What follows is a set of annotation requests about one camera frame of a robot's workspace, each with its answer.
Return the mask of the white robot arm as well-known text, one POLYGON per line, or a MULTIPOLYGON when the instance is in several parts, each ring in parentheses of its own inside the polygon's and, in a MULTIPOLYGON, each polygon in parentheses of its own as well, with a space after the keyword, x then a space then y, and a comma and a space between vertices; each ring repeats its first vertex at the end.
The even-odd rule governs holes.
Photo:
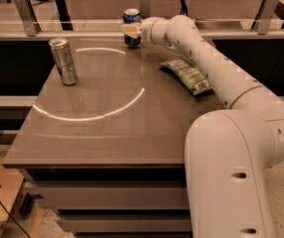
POLYGON ((208 43, 187 16, 151 17, 122 31, 190 56, 222 102, 186 138, 194 237, 275 238, 263 171, 284 160, 284 101, 208 43))

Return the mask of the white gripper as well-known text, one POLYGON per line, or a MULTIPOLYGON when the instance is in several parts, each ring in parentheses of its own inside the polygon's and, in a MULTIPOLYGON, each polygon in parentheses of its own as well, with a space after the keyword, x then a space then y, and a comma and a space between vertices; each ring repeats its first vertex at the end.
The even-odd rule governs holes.
POLYGON ((141 25, 139 23, 132 24, 122 24, 122 33, 133 39, 138 39, 140 37, 143 41, 166 46, 169 44, 166 37, 166 28, 168 21, 164 18, 150 17, 145 19, 141 25))

